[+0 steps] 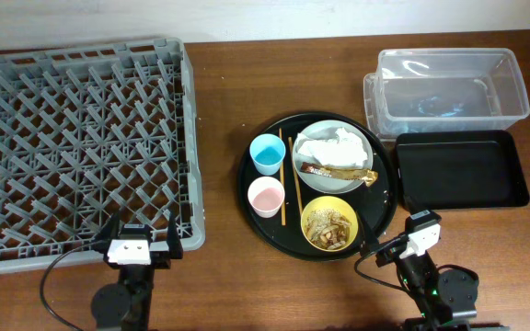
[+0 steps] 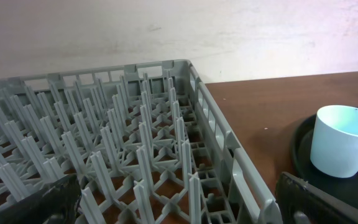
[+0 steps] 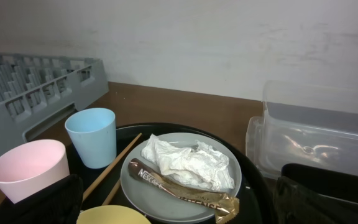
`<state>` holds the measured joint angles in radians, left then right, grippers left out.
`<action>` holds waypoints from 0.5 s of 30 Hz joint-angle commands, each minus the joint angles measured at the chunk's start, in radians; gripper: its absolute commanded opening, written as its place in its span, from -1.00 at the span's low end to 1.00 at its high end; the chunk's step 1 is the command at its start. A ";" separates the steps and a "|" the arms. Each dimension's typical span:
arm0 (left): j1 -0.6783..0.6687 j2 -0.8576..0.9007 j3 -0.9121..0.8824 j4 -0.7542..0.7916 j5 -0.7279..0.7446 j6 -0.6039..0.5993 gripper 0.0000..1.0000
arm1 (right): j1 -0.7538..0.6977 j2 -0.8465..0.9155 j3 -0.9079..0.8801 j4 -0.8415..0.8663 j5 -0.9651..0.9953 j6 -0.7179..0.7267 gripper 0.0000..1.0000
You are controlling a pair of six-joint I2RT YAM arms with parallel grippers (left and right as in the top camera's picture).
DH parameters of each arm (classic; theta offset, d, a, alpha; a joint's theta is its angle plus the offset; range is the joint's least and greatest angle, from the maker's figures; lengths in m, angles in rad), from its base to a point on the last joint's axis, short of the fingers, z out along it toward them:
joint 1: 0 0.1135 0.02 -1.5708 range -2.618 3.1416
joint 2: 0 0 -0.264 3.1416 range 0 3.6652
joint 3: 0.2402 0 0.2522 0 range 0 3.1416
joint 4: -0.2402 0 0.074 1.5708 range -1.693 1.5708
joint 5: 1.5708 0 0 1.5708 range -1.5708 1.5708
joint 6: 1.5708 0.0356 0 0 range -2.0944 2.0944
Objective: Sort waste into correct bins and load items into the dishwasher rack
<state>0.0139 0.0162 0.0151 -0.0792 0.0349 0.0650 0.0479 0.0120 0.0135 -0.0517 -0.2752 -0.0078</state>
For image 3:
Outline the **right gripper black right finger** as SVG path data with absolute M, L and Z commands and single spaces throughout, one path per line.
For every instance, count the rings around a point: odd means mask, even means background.
M 358 213 L 287 177 L 277 180 L 273 205 L 279 224 L 358 224 Z

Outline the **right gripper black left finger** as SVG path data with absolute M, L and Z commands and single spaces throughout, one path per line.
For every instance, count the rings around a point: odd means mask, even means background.
M 83 201 L 83 181 L 71 174 L 37 193 L 0 205 L 0 224 L 76 223 Z

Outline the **wooden chopstick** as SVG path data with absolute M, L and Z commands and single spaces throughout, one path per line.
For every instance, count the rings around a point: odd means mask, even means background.
M 111 189 L 111 191 L 108 194 L 108 196 L 105 198 L 104 202 L 102 203 L 102 206 L 109 205 L 109 203 L 114 198 L 114 196 L 116 195 L 117 191 L 119 190 L 120 186 L 121 186 L 121 180 L 119 179 L 116 182 L 116 184 L 114 185 L 114 187 Z
M 125 149 L 110 163 L 110 165 L 102 171 L 102 173 L 92 182 L 92 184 L 84 191 L 83 201 L 85 201 L 93 192 L 93 190 L 104 180 L 104 178 L 114 169 L 114 167 L 120 162 L 120 160 L 133 148 L 134 144 L 142 136 L 139 133 L 126 147 Z

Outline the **pink plastic cup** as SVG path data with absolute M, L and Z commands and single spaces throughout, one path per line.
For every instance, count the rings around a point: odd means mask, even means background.
M 69 175 L 65 145 L 57 140 L 27 142 L 0 157 L 0 190 L 12 203 Z

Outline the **yellow plastic bowl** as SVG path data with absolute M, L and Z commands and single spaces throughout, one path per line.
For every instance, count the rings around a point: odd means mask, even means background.
M 140 212 L 120 205 L 103 205 L 81 212 L 77 224 L 151 224 Z

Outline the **brown Nescafe sachet wrapper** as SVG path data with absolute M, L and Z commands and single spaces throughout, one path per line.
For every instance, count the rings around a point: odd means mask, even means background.
M 215 223 L 227 223 L 239 213 L 239 199 L 226 192 L 210 192 L 185 187 L 159 174 L 139 159 L 132 159 L 128 169 L 130 176 L 136 180 L 157 187 L 177 199 L 214 210 Z

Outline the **light blue plastic cup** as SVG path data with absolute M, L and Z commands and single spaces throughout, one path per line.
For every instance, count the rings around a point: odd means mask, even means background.
M 117 156 L 116 115 L 106 108 L 90 108 L 71 115 L 65 129 L 83 164 L 106 167 Z

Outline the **grey round plate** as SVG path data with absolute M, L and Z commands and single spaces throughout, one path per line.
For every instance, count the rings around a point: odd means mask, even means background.
M 175 147 L 195 148 L 197 142 L 201 141 L 212 146 L 214 150 L 225 154 L 229 158 L 228 171 L 234 179 L 234 188 L 224 191 L 232 196 L 239 193 L 244 178 L 238 160 L 227 146 L 210 137 L 194 133 L 161 134 L 158 138 Z M 162 223 L 201 223 L 206 220 L 214 223 L 214 210 L 177 199 L 157 187 L 130 176 L 128 165 L 133 158 L 139 159 L 156 171 L 159 170 L 157 165 L 141 156 L 141 150 L 147 145 L 147 141 L 147 139 L 144 139 L 133 148 L 122 165 L 121 187 L 128 201 L 147 217 Z

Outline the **white tissue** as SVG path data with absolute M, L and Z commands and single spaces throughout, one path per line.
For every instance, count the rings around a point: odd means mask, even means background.
M 229 157 L 212 146 L 196 141 L 197 147 L 176 147 L 151 135 L 141 156 L 155 164 L 164 176 L 184 185 L 210 191 L 233 189 L 234 179 L 229 174 Z

